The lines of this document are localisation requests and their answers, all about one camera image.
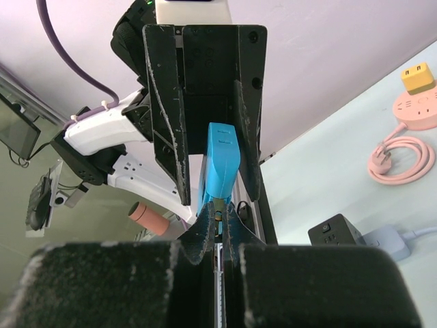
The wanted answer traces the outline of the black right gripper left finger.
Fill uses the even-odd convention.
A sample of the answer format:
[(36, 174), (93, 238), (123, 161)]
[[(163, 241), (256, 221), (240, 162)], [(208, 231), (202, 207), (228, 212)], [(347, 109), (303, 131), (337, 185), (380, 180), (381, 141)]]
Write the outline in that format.
[(213, 327), (214, 207), (174, 241), (50, 244), (29, 259), (2, 327)]

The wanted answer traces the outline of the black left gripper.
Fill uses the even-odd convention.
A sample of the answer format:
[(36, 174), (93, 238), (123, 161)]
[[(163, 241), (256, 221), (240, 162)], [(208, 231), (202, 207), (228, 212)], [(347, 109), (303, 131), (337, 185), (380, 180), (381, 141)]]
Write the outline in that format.
[(267, 28), (262, 25), (145, 25), (154, 154), (191, 203), (189, 159), (206, 148), (211, 122), (235, 127), (240, 175), (252, 202), (261, 189), (260, 126)]

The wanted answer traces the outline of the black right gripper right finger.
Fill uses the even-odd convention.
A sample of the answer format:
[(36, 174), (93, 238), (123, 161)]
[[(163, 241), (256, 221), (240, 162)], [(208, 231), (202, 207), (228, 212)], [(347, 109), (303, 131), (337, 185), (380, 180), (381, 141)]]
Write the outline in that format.
[(223, 208), (228, 327), (420, 327), (397, 265), (375, 247), (267, 245)]

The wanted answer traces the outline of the blue plug adapter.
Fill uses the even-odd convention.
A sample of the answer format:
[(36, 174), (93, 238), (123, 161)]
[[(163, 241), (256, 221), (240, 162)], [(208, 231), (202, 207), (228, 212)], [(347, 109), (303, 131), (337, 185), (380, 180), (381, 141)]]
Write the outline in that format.
[(200, 216), (203, 205), (214, 199), (226, 204), (231, 202), (239, 167), (240, 147), (235, 127), (209, 123), (207, 150), (199, 177), (197, 216)]

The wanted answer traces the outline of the black cube socket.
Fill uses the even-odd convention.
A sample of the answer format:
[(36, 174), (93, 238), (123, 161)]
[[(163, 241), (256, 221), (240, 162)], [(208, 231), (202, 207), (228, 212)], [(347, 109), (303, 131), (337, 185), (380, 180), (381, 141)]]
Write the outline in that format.
[(308, 236), (312, 245), (365, 245), (363, 235), (340, 213), (309, 229)]

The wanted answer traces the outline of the light blue power strip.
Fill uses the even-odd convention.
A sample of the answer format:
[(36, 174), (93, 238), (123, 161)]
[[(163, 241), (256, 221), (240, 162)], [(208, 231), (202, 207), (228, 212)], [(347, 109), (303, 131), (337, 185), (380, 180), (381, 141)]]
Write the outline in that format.
[(385, 225), (363, 235), (366, 246), (376, 247), (385, 251), (392, 260), (398, 262), (411, 255), (401, 234), (392, 226)]

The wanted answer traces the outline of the yellow small plug adapter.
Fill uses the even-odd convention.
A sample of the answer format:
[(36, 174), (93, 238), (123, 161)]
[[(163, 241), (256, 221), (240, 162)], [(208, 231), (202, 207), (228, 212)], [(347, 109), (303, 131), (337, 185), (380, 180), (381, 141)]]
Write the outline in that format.
[(403, 70), (401, 81), (410, 95), (430, 90), (436, 86), (436, 80), (426, 62)]

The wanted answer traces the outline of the pink round power strip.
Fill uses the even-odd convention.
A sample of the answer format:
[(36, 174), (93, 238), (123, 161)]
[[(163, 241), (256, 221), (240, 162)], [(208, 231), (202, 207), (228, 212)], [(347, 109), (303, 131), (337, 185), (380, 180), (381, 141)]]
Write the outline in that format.
[(403, 92), (393, 103), (393, 115), (411, 131), (436, 128), (436, 97), (436, 87), (414, 95)]

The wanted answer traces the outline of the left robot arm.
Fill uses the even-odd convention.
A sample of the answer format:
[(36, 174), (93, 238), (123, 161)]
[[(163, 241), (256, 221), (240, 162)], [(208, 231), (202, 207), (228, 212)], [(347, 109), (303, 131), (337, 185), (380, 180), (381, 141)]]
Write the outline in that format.
[(258, 201), (268, 30), (236, 25), (226, 1), (135, 1), (113, 52), (140, 90), (84, 108), (52, 146), (91, 185), (147, 198), (194, 223), (231, 201), (236, 178)]

